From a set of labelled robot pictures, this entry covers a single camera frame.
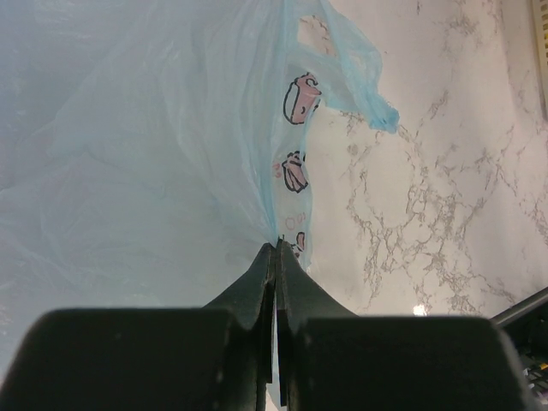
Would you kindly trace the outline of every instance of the marble surface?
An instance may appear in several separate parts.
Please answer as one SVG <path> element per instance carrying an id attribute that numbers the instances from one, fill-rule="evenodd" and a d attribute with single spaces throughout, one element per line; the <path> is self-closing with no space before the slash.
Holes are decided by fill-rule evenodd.
<path id="1" fill-rule="evenodd" d="M 359 314 L 493 316 L 548 286 L 548 126 L 528 1 L 333 0 L 397 134 L 320 105 L 310 275 Z M 325 25 L 304 37 L 333 52 Z"/>

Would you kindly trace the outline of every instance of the printed illustration on bag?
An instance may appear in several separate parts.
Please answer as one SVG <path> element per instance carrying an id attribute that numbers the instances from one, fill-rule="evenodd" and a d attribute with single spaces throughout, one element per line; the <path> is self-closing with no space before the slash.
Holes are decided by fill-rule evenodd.
<path id="1" fill-rule="evenodd" d="M 321 91 L 316 87 L 318 81 L 310 73 L 297 77 L 289 86 L 283 101 L 283 115 L 291 124 L 304 124 L 308 111 L 312 107 L 316 110 L 316 99 Z"/>
<path id="2" fill-rule="evenodd" d="M 295 257 L 298 259 L 301 256 L 301 253 L 305 251 L 305 233 L 302 231 L 297 234 L 296 244 L 291 244 L 291 249 L 295 254 Z"/>
<path id="3" fill-rule="evenodd" d="M 302 171 L 300 152 L 291 152 L 288 159 L 282 163 L 285 187 L 294 193 L 300 193 L 308 186 L 308 181 Z"/>

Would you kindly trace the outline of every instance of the wrinkled plastic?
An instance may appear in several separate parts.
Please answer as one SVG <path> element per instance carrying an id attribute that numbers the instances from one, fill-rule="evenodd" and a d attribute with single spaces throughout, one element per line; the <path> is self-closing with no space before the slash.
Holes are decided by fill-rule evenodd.
<path id="1" fill-rule="evenodd" d="M 379 54 L 325 0 L 0 10 L 0 375 L 52 308 L 200 306 L 280 235 L 306 261 L 308 221 L 280 218 L 310 215 L 313 105 L 396 127 Z M 297 42 L 303 15 L 337 58 Z"/>

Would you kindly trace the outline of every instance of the beige plastic basket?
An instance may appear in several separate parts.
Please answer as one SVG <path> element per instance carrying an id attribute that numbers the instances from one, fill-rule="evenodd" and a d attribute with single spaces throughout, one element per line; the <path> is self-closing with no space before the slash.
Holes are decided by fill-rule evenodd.
<path id="1" fill-rule="evenodd" d="M 540 77 L 545 98 L 545 115 L 548 116 L 548 0 L 531 0 L 537 47 L 539 49 Z"/>

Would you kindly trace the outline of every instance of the bright spot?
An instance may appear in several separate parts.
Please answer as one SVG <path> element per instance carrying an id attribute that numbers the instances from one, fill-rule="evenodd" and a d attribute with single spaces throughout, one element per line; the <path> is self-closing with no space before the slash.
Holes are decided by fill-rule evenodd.
<path id="1" fill-rule="evenodd" d="M 426 307 L 424 306 L 424 304 L 419 304 L 418 306 L 414 306 L 413 307 L 413 315 L 416 315 L 418 317 L 425 317 L 426 315 L 428 315 L 428 313 L 426 312 Z"/>

